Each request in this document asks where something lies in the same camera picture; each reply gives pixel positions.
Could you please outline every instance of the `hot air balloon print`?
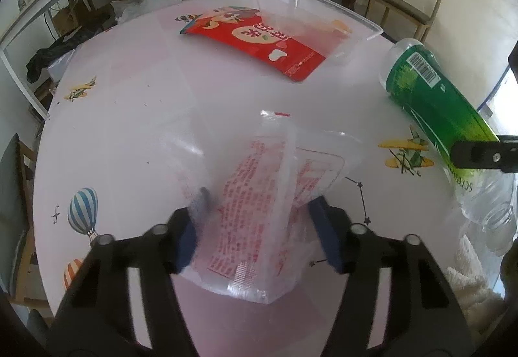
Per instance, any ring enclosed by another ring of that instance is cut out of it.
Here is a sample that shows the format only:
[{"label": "hot air balloon print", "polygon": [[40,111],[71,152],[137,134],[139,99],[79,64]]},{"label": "hot air balloon print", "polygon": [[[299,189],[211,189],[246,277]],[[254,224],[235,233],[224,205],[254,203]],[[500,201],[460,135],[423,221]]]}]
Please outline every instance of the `hot air balloon print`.
[{"label": "hot air balloon print", "polygon": [[74,259],[66,266],[65,273],[63,274],[63,284],[66,290],[68,290],[68,287],[72,284],[72,281],[82,264],[82,259]]},{"label": "hot air balloon print", "polygon": [[97,207],[97,193],[91,187],[78,191],[68,207],[68,223],[79,234],[88,236],[90,242],[98,236],[95,232]]}]

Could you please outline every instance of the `orange striped hot air balloon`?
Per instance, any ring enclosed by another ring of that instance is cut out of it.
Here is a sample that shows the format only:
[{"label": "orange striped hot air balloon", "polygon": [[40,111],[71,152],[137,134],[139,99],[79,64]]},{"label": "orange striped hot air balloon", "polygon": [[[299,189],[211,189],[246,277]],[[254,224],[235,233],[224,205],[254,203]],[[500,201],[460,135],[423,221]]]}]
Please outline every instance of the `orange striped hot air balloon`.
[{"label": "orange striped hot air balloon", "polygon": [[83,259],[74,259],[66,266],[63,277],[63,284],[66,290],[68,290],[68,287],[70,287],[70,284],[72,284],[73,277],[76,276],[76,273],[79,271],[79,268],[82,264]]}]

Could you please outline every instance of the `barcode label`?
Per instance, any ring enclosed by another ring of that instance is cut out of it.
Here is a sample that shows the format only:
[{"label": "barcode label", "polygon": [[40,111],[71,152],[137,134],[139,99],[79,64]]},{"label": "barcode label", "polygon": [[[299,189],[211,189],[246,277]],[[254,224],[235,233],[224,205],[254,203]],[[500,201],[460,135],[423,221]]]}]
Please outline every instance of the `barcode label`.
[{"label": "barcode label", "polygon": [[437,72],[418,52],[412,54],[407,59],[407,63],[411,65],[417,73],[419,73],[419,76],[425,80],[430,88],[433,88],[441,81]]}]

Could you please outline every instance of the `tabletop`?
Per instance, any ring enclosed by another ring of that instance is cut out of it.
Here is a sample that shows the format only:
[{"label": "tabletop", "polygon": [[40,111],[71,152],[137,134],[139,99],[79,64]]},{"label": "tabletop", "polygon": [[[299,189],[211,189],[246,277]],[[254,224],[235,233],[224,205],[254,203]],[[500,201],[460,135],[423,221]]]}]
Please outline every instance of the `tabletop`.
[{"label": "tabletop", "polygon": [[[230,46],[179,33],[189,14],[223,6],[255,5],[253,0],[183,2],[99,34],[74,53],[50,107],[35,173],[36,249],[54,313],[69,274],[89,252],[90,238],[140,235],[187,205],[175,176],[178,133],[203,127],[198,134],[209,146],[203,149],[206,160],[224,163],[262,110],[289,113],[298,125],[359,139],[365,158],[327,192],[328,202],[379,235],[418,234],[442,268],[452,264],[465,219],[439,155],[423,152],[432,164],[413,172],[394,168],[391,161],[398,153],[394,140],[423,135],[378,81],[392,44],[374,38],[359,45],[347,63],[325,60],[304,82],[294,83]],[[81,189],[98,212],[94,221],[77,222],[74,229],[68,208]],[[323,259],[322,250],[313,259]],[[129,275],[137,338],[148,345],[137,274]],[[371,345],[382,341],[388,311],[389,274],[380,277]],[[308,266],[293,291],[261,305],[174,277],[201,356],[320,355],[345,282],[325,263]]]}]

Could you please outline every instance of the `red package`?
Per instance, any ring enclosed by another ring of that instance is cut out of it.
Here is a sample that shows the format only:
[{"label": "red package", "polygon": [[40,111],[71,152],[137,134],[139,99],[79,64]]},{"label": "red package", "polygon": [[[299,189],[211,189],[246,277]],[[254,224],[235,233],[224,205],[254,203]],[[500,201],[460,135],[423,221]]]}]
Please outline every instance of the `red package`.
[{"label": "red package", "polygon": [[181,31],[236,47],[301,82],[325,60],[306,45],[263,24],[258,9],[229,6],[197,16]]}]

